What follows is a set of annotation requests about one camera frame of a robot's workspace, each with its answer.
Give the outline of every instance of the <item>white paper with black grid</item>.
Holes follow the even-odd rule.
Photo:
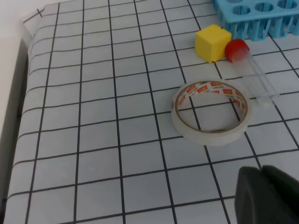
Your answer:
[[[246,40],[281,94],[222,147],[182,138],[170,103],[184,83],[241,77],[207,64],[194,34],[219,24],[208,0],[75,0],[48,5],[34,37],[6,224],[235,224],[241,166],[299,179],[299,38]],[[202,129],[238,122],[226,98],[194,98]]]

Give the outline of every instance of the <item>red cap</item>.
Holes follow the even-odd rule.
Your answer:
[[[231,42],[229,42],[226,47],[225,47],[225,55],[226,57],[228,58],[228,60],[230,62],[233,62],[232,61],[232,57],[233,55],[241,50],[241,49],[246,49],[247,51],[249,51],[249,47],[248,45],[245,43],[244,40],[242,39],[235,39],[235,40],[232,40]]]

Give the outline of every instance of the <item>clear plastic tube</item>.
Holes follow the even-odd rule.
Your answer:
[[[237,73],[243,77],[247,91],[256,97],[259,104],[263,106],[276,104],[275,101],[279,94],[253,59],[248,49],[241,48],[234,52],[231,56],[231,61]]]

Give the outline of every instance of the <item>yellow cube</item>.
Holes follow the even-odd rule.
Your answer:
[[[207,62],[216,62],[225,57],[225,46],[232,34],[213,24],[196,33],[195,52]]]

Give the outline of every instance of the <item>masking tape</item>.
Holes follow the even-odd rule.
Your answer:
[[[191,127],[179,115],[182,103],[188,97],[204,92],[223,94],[235,102],[243,112],[237,126],[223,131],[202,131]],[[251,115],[250,100],[233,83],[223,79],[205,79],[182,85],[171,103],[171,118],[176,130],[186,139],[207,146],[222,146],[237,140],[247,129]]]

